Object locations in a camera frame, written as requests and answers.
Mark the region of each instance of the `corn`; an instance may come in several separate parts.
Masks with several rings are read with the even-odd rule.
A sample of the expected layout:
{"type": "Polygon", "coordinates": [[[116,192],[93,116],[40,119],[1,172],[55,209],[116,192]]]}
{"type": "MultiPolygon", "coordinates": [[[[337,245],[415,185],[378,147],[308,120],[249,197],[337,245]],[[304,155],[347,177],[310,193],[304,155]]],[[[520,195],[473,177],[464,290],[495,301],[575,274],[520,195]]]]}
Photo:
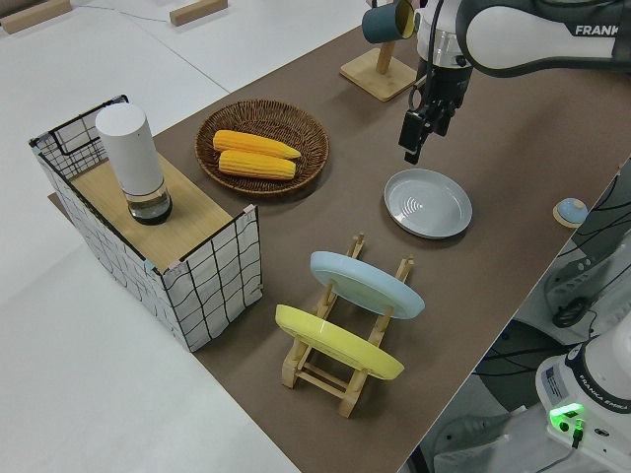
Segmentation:
{"type": "Polygon", "coordinates": [[[296,175],[296,164],[259,153],[226,150],[219,157],[219,170],[231,175],[289,180],[296,175]]]}
{"type": "Polygon", "coordinates": [[[293,160],[300,157],[300,151],[285,143],[233,130],[217,130],[213,137],[213,148],[219,152],[240,150],[285,160],[293,160]]]}

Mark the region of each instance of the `woven bread basket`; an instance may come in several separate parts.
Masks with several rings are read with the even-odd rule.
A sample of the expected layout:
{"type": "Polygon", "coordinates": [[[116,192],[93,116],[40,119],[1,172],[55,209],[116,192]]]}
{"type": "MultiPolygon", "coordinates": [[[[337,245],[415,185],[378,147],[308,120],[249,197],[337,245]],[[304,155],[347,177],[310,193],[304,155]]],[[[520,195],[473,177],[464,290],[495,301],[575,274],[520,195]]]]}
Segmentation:
{"type": "Polygon", "coordinates": [[[255,197],[279,197],[312,182],[328,158],[328,137],[309,114],[293,105],[272,100],[238,101],[210,115],[200,126],[195,141],[199,165],[213,179],[240,193],[255,197]],[[228,175],[219,171],[220,153],[213,148],[217,130],[252,133],[281,141],[301,152],[296,177],[291,180],[228,175]]]}

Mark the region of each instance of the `blue plate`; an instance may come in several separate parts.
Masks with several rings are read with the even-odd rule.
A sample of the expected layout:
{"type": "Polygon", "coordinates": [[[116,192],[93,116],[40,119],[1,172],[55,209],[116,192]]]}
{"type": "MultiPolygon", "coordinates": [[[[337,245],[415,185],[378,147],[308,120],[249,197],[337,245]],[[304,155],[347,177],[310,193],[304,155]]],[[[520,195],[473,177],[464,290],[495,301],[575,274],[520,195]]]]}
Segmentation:
{"type": "Polygon", "coordinates": [[[335,294],[374,313],[384,315],[393,307],[393,318],[414,318],[425,308],[423,299],[405,283],[349,256],[316,251],[311,268],[321,284],[332,282],[335,294]]]}

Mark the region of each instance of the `black grid pattern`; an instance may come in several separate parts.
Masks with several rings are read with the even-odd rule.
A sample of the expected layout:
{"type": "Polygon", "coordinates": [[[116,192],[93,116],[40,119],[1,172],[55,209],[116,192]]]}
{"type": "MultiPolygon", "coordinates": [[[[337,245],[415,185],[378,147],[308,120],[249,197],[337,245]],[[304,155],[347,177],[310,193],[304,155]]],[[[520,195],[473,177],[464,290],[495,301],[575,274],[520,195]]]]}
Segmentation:
{"type": "Polygon", "coordinates": [[[42,134],[31,146],[68,217],[102,266],[194,351],[262,296],[258,211],[244,211],[160,274],[71,182],[106,158],[95,119],[102,107],[118,101],[126,97],[42,134]]]}
{"type": "Polygon", "coordinates": [[[262,296],[256,210],[243,213],[165,274],[184,336],[196,350],[262,296]]]}

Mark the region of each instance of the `mug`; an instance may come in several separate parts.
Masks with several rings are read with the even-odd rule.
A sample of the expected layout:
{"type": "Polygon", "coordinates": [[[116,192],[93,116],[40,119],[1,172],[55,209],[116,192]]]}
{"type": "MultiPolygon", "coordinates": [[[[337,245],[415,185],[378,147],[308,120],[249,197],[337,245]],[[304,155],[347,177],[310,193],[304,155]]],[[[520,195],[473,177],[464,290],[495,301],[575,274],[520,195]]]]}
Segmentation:
{"type": "Polygon", "coordinates": [[[414,8],[408,0],[394,0],[381,7],[373,0],[362,19],[362,32],[371,43],[408,39],[414,34],[414,8]]]}

